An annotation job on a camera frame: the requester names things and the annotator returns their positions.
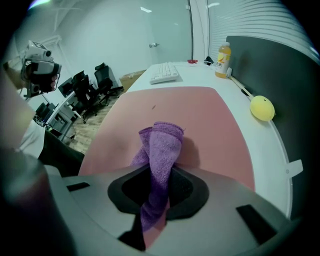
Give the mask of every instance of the gray partition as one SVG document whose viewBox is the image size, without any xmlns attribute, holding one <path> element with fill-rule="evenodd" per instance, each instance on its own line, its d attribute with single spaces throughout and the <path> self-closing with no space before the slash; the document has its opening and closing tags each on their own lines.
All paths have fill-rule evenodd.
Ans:
<svg viewBox="0 0 320 256">
<path fill-rule="evenodd" d="M 302 160 L 303 172 L 292 179 L 291 218 L 295 218 L 302 213 L 315 160 L 319 65 L 300 51 L 275 41 L 249 36 L 228 36 L 226 41 L 232 50 L 232 75 L 252 94 L 265 96 L 273 103 L 273 122 L 288 160 Z"/>
</svg>

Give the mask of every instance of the bottle label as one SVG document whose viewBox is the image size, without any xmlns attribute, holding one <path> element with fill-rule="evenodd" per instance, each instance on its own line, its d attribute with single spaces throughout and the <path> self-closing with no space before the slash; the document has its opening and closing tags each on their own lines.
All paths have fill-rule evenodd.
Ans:
<svg viewBox="0 0 320 256">
<path fill-rule="evenodd" d="M 226 74 L 229 68 L 230 55 L 219 52 L 216 62 L 215 71 L 221 74 Z"/>
</svg>

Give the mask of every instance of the cardboard box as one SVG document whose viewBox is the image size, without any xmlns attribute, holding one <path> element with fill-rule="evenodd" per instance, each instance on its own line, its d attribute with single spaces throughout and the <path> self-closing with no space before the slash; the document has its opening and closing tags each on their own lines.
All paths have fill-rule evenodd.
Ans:
<svg viewBox="0 0 320 256">
<path fill-rule="evenodd" d="M 135 81 L 137 81 L 139 77 L 141 77 L 144 72 L 145 70 L 142 70 L 130 74 L 125 74 L 123 77 L 121 77 L 120 81 L 124 88 L 124 92 L 128 91 L 128 89 L 134 84 Z"/>
</svg>

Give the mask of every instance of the white keyboard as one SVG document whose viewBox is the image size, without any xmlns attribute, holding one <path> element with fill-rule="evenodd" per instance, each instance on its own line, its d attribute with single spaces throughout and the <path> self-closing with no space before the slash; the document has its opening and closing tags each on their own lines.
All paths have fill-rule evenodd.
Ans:
<svg viewBox="0 0 320 256">
<path fill-rule="evenodd" d="M 178 76 L 178 71 L 171 62 L 158 64 L 156 72 L 151 77 L 150 84 L 176 80 Z"/>
</svg>

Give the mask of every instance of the purple towel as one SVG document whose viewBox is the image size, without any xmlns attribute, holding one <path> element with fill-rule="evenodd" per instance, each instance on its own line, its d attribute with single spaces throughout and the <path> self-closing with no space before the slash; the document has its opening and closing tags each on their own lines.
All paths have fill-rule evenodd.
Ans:
<svg viewBox="0 0 320 256">
<path fill-rule="evenodd" d="M 148 201 L 140 210 L 144 232 L 157 223 L 166 208 L 170 172 L 180 154 L 183 135 L 184 131 L 179 126 L 168 122 L 156 122 L 152 128 L 149 139 L 151 190 Z"/>
<path fill-rule="evenodd" d="M 149 162 L 149 140 L 150 140 L 151 131 L 152 131 L 152 127 L 148 127 L 139 131 L 142 147 L 133 158 L 131 162 L 131 166 L 146 164 Z"/>
</svg>

